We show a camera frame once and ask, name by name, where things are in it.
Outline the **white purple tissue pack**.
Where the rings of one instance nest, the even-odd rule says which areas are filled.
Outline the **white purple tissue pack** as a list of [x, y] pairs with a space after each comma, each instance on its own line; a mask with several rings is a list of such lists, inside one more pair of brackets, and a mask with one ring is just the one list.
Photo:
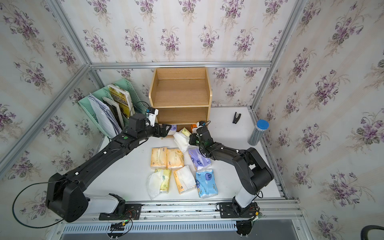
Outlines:
[[172, 125], [170, 131], [168, 132], [168, 136], [173, 136], [177, 132], [177, 125]]

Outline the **white yellow tissue pack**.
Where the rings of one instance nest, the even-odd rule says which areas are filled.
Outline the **white yellow tissue pack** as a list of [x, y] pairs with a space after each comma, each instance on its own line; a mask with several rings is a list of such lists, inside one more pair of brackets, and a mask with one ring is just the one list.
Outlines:
[[182, 153], [186, 153], [190, 148], [189, 140], [190, 138], [181, 132], [174, 133], [174, 142]]

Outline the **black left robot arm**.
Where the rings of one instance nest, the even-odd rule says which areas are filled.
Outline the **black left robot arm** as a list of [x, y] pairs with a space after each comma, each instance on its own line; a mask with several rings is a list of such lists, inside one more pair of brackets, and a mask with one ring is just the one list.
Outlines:
[[56, 173], [50, 177], [46, 207], [68, 223], [76, 221], [90, 205], [84, 191], [100, 174], [144, 140], [166, 137], [171, 128], [169, 124], [152, 124], [143, 114], [134, 114], [122, 132], [91, 159], [64, 175]]

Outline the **pale orange tissue pack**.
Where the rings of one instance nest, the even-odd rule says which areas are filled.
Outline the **pale orange tissue pack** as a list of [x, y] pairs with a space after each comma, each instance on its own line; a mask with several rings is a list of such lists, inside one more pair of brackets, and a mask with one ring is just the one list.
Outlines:
[[167, 168], [167, 148], [152, 148], [151, 164], [152, 169]]
[[185, 166], [184, 154], [181, 150], [167, 149], [167, 168], [174, 170]]

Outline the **white papers in organizer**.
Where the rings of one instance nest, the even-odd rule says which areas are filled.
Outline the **white papers in organizer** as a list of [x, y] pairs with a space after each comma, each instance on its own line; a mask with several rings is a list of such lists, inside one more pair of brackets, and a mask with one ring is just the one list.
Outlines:
[[98, 123], [109, 138], [114, 138], [122, 132], [110, 108], [94, 95], [88, 96], [91, 107], [96, 114]]

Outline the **light blue tissue pack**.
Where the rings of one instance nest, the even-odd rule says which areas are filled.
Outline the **light blue tissue pack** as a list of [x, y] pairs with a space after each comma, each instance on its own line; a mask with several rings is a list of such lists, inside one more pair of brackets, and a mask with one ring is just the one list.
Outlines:
[[205, 169], [196, 172], [196, 187], [201, 199], [217, 196], [219, 191], [215, 181], [214, 170]]

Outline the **blue capped striped cylinder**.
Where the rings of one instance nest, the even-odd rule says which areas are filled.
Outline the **blue capped striped cylinder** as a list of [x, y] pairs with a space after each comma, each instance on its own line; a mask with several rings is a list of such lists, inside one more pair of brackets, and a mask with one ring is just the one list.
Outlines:
[[248, 139], [248, 144], [256, 146], [263, 137], [265, 131], [268, 130], [269, 126], [269, 122], [266, 120], [258, 120], [251, 136]]

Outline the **orange flower tissue pack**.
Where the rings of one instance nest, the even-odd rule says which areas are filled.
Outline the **orange flower tissue pack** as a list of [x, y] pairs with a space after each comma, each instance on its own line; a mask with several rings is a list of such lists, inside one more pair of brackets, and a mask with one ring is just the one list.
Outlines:
[[174, 177], [180, 195], [196, 188], [196, 180], [189, 166], [175, 170]]

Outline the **yellow green tissue pack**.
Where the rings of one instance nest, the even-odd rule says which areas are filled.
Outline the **yellow green tissue pack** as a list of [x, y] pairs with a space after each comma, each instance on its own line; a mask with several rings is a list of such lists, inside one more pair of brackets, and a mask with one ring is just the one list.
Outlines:
[[147, 179], [147, 192], [151, 200], [160, 194], [167, 194], [170, 189], [172, 170], [156, 169]]

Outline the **bright orange tissue pack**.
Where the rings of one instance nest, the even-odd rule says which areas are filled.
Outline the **bright orange tissue pack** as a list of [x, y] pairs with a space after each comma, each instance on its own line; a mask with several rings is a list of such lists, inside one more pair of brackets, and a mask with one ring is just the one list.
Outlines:
[[196, 134], [197, 133], [197, 129], [198, 129], [198, 125], [197, 124], [192, 124], [191, 125], [192, 134]]

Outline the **purple bear tissue pack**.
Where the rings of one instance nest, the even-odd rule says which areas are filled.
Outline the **purple bear tissue pack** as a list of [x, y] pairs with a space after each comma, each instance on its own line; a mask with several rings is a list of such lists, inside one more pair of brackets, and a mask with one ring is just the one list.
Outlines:
[[200, 149], [198, 148], [189, 149], [188, 153], [196, 171], [207, 169], [212, 165], [211, 159], [204, 157], [201, 154]]

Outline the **wooden three-tier shelf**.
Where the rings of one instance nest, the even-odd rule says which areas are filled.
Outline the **wooden three-tier shelf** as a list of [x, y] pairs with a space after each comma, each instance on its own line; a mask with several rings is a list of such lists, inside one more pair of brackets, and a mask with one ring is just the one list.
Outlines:
[[213, 100], [206, 67], [157, 68], [150, 87], [151, 106], [158, 109], [159, 124], [191, 129], [192, 124], [210, 120]]

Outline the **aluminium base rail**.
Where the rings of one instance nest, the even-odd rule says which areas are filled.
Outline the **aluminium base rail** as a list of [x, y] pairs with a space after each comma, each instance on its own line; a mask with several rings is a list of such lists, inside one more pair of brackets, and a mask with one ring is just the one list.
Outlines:
[[236, 231], [244, 222], [291, 220], [297, 226], [304, 219], [302, 210], [293, 200], [257, 199], [242, 214], [235, 214], [231, 202], [159, 202], [141, 204], [128, 223], [82, 217], [64, 224], [59, 235], [107, 234], [122, 237], [133, 233], [213, 232]]

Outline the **grey bound book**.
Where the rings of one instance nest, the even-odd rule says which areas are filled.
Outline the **grey bound book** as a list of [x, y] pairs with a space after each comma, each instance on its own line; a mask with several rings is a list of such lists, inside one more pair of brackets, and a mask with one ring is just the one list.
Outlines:
[[102, 97], [102, 101], [110, 108], [118, 125], [120, 126], [121, 129], [123, 129], [125, 125], [124, 125], [123, 115], [121, 113], [119, 104], [107, 97]]

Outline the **black stapler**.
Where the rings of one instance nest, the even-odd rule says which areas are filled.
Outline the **black stapler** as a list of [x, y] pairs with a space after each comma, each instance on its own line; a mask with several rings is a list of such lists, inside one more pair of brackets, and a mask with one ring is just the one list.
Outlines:
[[239, 122], [241, 115], [242, 114], [235, 112], [234, 117], [233, 117], [233, 124], [237, 124]]

